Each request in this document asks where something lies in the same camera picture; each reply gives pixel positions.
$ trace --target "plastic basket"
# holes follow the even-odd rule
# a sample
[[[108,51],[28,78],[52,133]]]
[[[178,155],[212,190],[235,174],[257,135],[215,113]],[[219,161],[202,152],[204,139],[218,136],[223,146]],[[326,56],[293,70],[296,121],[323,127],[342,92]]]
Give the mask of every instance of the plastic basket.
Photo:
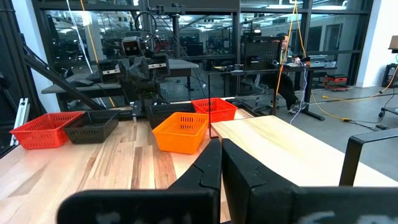
[[[118,126],[119,111],[89,111],[63,129],[74,144],[102,143]]]
[[[197,113],[209,113],[209,99],[194,100],[192,104],[195,106]],[[237,107],[220,98],[211,98],[211,122],[231,121],[235,117]]]
[[[194,154],[208,127],[208,116],[194,113],[174,113],[152,132],[162,151]]]
[[[192,103],[150,106],[148,110],[148,120],[151,128],[156,128],[161,122],[175,112],[194,113],[196,110]]]
[[[83,112],[48,113],[12,131],[24,149],[48,149],[62,146],[68,136],[62,129]]]

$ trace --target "orange basket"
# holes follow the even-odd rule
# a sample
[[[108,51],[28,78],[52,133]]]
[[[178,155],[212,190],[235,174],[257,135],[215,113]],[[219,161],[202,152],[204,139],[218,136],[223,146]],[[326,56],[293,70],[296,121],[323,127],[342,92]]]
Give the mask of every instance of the orange basket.
[[[209,99],[194,100],[192,104],[195,106],[197,113],[209,113]],[[237,107],[220,98],[211,98],[211,122],[231,121],[235,117]]]
[[[68,136],[62,129],[83,112],[48,113],[12,131],[24,149],[48,149],[62,146]]]
[[[161,151],[194,154],[205,137],[208,122],[206,114],[176,112],[152,132]]]

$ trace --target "person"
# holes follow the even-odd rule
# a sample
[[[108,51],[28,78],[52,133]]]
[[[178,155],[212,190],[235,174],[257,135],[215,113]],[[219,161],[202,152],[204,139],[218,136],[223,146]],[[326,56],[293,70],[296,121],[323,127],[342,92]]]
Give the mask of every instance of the person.
[[[300,59],[293,56],[293,52],[288,48],[288,35],[285,33],[277,34],[278,37],[284,38],[282,41],[282,53],[280,55],[280,64],[282,63],[296,63],[301,65]],[[263,75],[261,82],[265,83],[270,88],[277,88],[279,72],[269,75]],[[306,102],[301,102],[294,93],[293,82],[286,73],[282,73],[279,84],[278,93],[285,99],[286,106],[290,114],[296,114],[308,106]]]

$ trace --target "red basket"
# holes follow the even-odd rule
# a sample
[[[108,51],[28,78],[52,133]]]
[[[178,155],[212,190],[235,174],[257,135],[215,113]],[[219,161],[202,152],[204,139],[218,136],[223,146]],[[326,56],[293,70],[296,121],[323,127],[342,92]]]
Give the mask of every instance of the red basket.
[[[68,136],[62,129],[83,112],[48,113],[12,131],[24,149],[48,149],[62,146]]]
[[[192,104],[195,106],[197,113],[209,113],[209,99],[194,100]],[[220,98],[211,98],[211,123],[219,121],[231,121],[235,117],[237,107]]]

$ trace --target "light wood board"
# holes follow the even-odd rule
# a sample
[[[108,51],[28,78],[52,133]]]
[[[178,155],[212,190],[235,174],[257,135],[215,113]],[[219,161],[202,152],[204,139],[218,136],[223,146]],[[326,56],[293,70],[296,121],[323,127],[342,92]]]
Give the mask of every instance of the light wood board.
[[[237,110],[235,117],[250,114]],[[29,151],[18,146],[0,159],[0,223],[55,223],[61,202],[81,190],[166,189],[209,141],[207,134],[194,155],[162,152],[147,121],[123,121],[102,144],[67,142]],[[222,191],[221,221],[228,220]]]
[[[299,186],[337,186],[344,154],[275,116],[211,124],[282,177]],[[398,182],[359,163],[354,186],[397,187]]]

